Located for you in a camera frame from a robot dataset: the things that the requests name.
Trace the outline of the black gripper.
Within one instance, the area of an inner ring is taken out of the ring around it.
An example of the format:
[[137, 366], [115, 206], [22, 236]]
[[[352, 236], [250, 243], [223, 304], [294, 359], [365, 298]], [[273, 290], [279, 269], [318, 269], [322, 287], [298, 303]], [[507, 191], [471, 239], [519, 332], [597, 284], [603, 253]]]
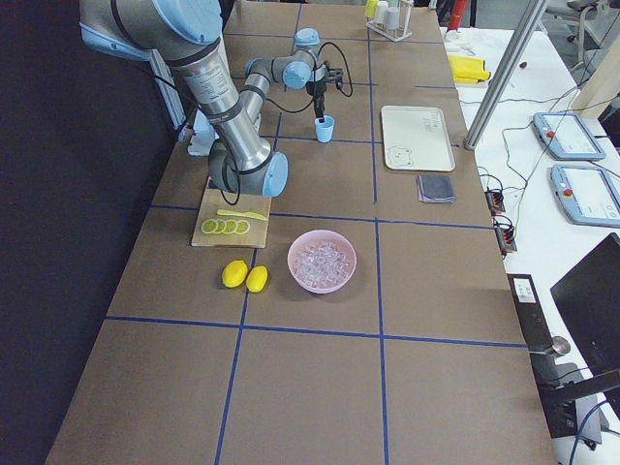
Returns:
[[309, 80], [306, 83], [306, 91], [313, 98], [315, 117], [318, 120], [323, 120], [325, 118], [326, 81], [323, 78], [319, 80]]

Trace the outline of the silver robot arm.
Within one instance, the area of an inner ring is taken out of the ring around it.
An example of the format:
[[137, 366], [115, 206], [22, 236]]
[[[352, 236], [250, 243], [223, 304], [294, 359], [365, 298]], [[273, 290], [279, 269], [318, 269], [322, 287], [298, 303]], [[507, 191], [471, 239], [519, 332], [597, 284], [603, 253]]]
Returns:
[[140, 61], [156, 50], [185, 81], [219, 137], [209, 151], [208, 171], [220, 190], [267, 198], [285, 190], [288, 159], [260, 137], [255, 123], [273, 83], [324, 90], [327, 67], [315, 29], [298, 31], [288, 56], [249, 61], [245, 85], [237, 89], [220, 53], [217, 1], [82, 1], [79, 12], [89, 47]]

